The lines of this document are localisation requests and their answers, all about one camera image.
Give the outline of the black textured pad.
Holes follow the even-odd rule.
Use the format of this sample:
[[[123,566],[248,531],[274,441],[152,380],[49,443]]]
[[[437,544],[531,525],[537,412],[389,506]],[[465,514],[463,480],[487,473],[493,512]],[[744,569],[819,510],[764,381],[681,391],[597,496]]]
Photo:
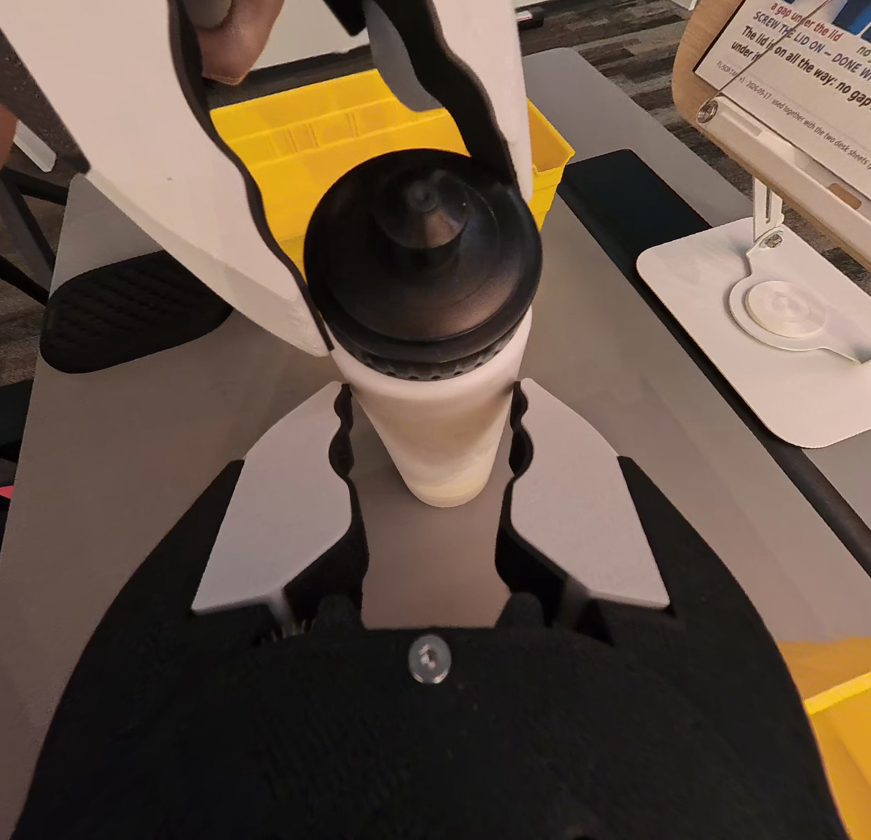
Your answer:
[[[233,311],[158,250],[61,284],[45,308],[40,355],[65,374],[103,371],[198,340]]]

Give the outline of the white plastic bottle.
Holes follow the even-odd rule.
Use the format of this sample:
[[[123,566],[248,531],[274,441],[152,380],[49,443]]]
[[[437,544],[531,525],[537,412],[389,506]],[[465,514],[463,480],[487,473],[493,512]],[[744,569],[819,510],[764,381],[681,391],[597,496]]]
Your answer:
[[[532,310],[492,359],[437,380],[389,377],[335,344],[332,357],[409,491],[436,508],[471,501],[486,486],[509,415]]]

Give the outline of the black bottle lid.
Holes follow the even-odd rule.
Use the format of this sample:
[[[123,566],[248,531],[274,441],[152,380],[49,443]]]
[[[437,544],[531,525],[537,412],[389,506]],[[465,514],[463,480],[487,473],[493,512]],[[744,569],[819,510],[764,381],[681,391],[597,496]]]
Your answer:
[[[543,270],[515,184],[441,149],[366,160],[321,197],[303,247],[313,304],[336,345],[389,377],[455,377],[507,345]]]

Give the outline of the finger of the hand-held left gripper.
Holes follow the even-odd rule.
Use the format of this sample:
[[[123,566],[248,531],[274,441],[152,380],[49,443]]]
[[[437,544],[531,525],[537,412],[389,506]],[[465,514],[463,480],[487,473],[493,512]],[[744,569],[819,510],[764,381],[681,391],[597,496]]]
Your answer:
[[[2,32],[90,183],[235,310],[328,354],[257,183],[214,127],[180,0],[2,0]]]
[[[528,104],[512,0],[323,0],[367,32],[375,67],[409,109],[443,107],[470,156],[533,193]]]

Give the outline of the yellow plastic bin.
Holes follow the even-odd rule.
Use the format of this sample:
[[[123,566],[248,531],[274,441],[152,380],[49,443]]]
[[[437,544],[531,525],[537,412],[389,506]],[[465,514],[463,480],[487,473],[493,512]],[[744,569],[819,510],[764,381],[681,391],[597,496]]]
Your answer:
[[[778,644],[847,833],[870,837],[870,639]]]
[[[346,172],[397,150],[468,154],[447,110],[409,109],[376,70],[218,107],[211,116],[257,182],[270,230],[300,271],[310,218]]]

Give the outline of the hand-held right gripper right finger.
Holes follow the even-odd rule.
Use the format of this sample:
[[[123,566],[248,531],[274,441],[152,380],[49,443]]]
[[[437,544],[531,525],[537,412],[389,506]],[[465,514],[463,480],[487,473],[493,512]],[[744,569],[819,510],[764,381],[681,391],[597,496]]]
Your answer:
[[[511,402],[512,476],[495,544],[509,592],[534,596],[547,626],[576,626],[592,601],[666,610],[670,596],[621,458],[535,381],[518,381]]]

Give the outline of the person's left hand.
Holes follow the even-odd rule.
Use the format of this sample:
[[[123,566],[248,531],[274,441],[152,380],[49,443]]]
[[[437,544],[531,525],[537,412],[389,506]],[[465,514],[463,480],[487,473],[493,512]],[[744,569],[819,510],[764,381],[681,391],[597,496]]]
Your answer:
[[[222,23],[197,29],[202,76],[235,86],[265,49],[285,0],[231,0]]]

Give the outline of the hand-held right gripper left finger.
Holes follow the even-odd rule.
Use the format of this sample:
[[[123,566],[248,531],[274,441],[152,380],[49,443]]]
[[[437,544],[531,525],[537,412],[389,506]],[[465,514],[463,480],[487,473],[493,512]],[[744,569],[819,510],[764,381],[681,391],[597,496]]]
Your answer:
[[[249,450],[198,591],[195,615],[262,605],[287,630],[321,601],[362,609],[368,548],[351,472],[352,395],[331,382]]]

